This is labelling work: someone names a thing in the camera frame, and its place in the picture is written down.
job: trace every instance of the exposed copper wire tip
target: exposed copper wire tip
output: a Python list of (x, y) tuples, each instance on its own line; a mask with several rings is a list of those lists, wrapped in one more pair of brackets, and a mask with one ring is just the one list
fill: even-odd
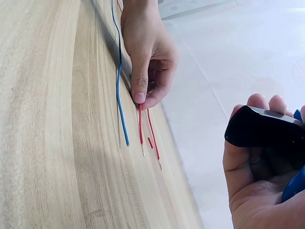
[(144, 147), (143, 147), (143, 145), (141, 145), (141, 146), (142, 146), (142, 153), (143, 153), (143, 156), (145, 156)]
[(158, 161), (159, 161), (160, 169), (162, 170), (161, 162), (160, 162), (160, 160), (158, 160)]

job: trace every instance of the red wire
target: red wire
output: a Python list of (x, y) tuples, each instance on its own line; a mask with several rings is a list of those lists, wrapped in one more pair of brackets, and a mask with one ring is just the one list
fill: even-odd
[(152, 130), (152, 137), (153, 137), (153, 141), (154, 141), (154, 146), (156, 147), (157, 158), (158, 158), (158, 160), (160, 160), (158, 145), (157, 145), (156, 137), (154, 135), (153, 125), (152, 125), (152, 122), (151, 122), (151, 117), (149, 116), (149, 109), (147, 109), (147, 116), (148, 116), (149, 126), (151, 127), (151, 130)]
[(148, 141), (149, 141), (149, 144), (151, 145), (151, 148), (153, 149), (153, 143), (152, 143), (152, 140), (150, 137), (148, 137)]
[(122, 13), (122, 8), (121, 8), (121, 6), (120, 6), (120, 4), (119, 4), (119, 0), (116, 0), (116, 3), (118, 4), (118, 6), (119, 6), (119, 8), (120, 8), (120, 11), (121, 11), (121, 13)]
[(143, 145), (144, 142), (143, 142), (143, 134), (142, 134), (142, 104), (139, 104), (139, 131), (140, 131), (141, 145)]

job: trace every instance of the white floor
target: white floor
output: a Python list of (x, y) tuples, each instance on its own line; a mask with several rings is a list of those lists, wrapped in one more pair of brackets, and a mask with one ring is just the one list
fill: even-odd
[(205, 229), (232, 229), (222, 167), (232, 108), (248, 96), (305, 104), (305, 1), (236, 0), (164, 21), (181, 53), (163, 104)]

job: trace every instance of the hand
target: hand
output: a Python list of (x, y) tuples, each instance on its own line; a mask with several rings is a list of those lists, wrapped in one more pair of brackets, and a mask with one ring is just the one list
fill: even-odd
[[(280, 96), (268, 104), (254, 94), (247, 104), (293, 116)], [(234, 108), (231, 117), (240, 107)], [(305, 106), (301, 111), (305, 120)], [(291, 164), (275, 149), (238, 148), (228, 142), (223, 164), (235, 229), (305, 228), (305, 191), (281, 203), (284, 188), (302, 165)]]
[(121, 28), (132, 62), (133, 100), (142, 104), (143, 110), (153, 107), (170, 90), (178, 64), (178, 52), (163, 26), (157, 4), (124, 6)]

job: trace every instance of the wooden table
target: wooden table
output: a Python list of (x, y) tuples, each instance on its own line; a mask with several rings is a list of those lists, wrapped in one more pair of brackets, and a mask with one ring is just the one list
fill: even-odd
[(160, 170), (129, 94), (110, 0), (0, 0), (0, 228), (201, 229), (162, 108)]

